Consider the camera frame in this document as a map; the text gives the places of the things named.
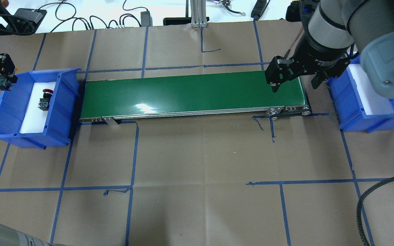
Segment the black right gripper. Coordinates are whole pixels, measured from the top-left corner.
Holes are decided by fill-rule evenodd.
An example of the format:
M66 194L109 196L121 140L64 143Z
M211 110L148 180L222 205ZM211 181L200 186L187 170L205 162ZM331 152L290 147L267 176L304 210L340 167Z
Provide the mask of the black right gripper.
M267 84L277 93L280 86L300 76L313 75L311 86L316 90L323 82L339 78L351 63L347 48L324 47L309 38L302 38L294 55L275 56L265 71Z

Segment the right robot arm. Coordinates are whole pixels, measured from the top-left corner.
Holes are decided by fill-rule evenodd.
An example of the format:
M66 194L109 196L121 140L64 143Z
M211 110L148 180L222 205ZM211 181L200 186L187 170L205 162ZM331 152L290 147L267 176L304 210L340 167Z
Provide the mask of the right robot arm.
M286 20L303 33L291 57L275 56L265 71L272 91L302 75L314 89L359 58L380 96L394 99L394 0L295 0Z

